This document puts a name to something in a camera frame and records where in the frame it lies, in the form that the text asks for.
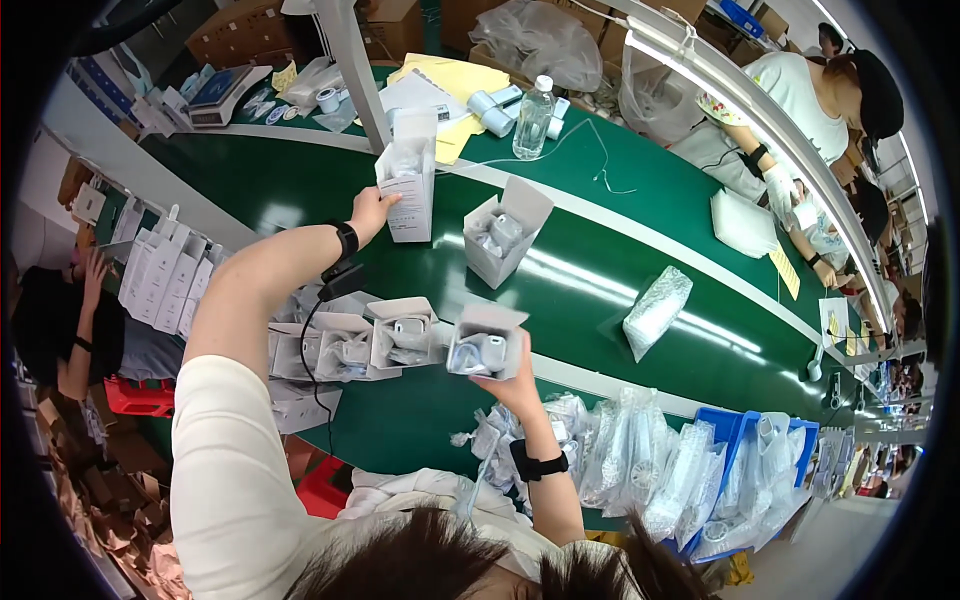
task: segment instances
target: wrapped electronic device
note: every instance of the wrapped electronic device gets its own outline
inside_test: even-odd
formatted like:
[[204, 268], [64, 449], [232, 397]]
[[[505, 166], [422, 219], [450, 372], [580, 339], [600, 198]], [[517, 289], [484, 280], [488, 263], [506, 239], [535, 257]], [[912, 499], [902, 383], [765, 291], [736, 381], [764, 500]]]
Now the wrapped electronic device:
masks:
[[635, 361], [640, 362], [647, 350], [666, 333], [684, 309], [692, 288], [690, 278], [670, 266], [634, 304], [630, 314], [623, 320], [623, 332], [627, 334]]

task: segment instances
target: metal pole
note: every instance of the metal pole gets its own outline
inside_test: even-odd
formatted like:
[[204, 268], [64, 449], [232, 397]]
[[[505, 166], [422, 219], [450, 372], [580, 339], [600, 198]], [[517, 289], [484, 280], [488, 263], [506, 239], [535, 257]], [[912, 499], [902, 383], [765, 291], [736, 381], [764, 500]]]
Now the metal pole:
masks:
[[360, 26], [353, 13], [355, 3], [356, 0], [313, 0], [314, 10], [320, 16], [324, 33], [350, 92], [350, 99], [370, 140], [370, 147], [379, 155], [393, 137], [373, 81], [367, 50], [360, 37]]

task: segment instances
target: white cable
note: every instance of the white cable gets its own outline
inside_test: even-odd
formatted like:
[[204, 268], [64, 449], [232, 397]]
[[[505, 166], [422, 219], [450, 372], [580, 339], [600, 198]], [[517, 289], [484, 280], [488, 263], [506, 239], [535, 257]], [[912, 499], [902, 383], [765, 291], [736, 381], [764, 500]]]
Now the white cable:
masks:
[[448, 171], [444, 171], [443, 173], [440, 173], [437, 177], [440, 177], [442, 175], [449, 175], [451, 173], [458, 173], [460, 171], [466, 171], [467, 169], [472, 169], [473, 167], [479, 167], [480, 165], [484, 165], [484, 164], [494, 164], [496, 162], [533, 162], [534, 160], [547, 158], [548, 156], [560, 150], [561, 145], [563, 145], [566, 139], [570, 137], [574, 132], [579, 130], [581, 127], [583, 127], [585, 123], [590, 125], [590, 128], [593, 130], [593, 134], [596, 135], [597, 141], [600, 142], [600, 148], [603, 149], [603, 155], [604, 155], [603, 166], [600, 168], [599, 171], [597, 171], [597, 174], [593, 176], [593, 180], [597, 181], [598, 179], [600, 179], [600, 175], [602, 174], [604, 185], [607, 186], [607, 191], [610, 192], [611, 194], [621, 195], [621, 194], [633, 194], [634, 192], [636, 192], [635, 189], [627, 190], [625, 192], [616, 192], [611, 189], [610, 181], [607, 179], [607, 163], [610, 162], [610, 153], [607, 152], [607, 146], [606, 144], [603, 143], [603, 139], [601, 139], [600, 137], [600, 132], [597, 130], [596, 126], [593, 125], [593, 121], [589, 119], [584, 119], [580, 123], [577, 123], [575, 126], [573, 126], [573, 128], [569, 132], [565, 133], [564, 136], [560, 138], [560, 141], [557, 142], [557, 145], [554, 146], [553, 149], [550, 152], [546, 153], [545, 155], [540, 155], [540, 156], [537, 156], [536, 158], [531, 158], [530, 160], [523, 160], [521, 158], [494, 158], [493, 160], [485, 160], [483, 162], [469, 164], [465, 167], [460, 167], [459, 169], [450, 169]]

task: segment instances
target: bottle cap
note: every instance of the bottle cap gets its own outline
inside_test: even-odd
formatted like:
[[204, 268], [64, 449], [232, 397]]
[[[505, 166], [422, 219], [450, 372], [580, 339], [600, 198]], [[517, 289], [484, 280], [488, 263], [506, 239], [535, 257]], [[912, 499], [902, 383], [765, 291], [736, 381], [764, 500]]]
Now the bottle cap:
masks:
[[538, 75], [534, 86], [540, 91], [550, 91], [553, 89], [553, 79], [549, 75]]

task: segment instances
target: water bottle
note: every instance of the water bottle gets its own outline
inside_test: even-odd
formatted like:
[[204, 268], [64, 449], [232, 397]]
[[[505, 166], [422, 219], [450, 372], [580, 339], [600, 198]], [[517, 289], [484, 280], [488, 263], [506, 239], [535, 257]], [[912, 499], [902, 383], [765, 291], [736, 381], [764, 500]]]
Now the water bottle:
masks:
[[533, 160], [543, 150], [543, 140], [553, 116], [553, 80], [546, 75], [537, 76], [533, 89], [523, 94], [520, 100], [520, 117], [514, 133], [514, 156], [521, 160]]

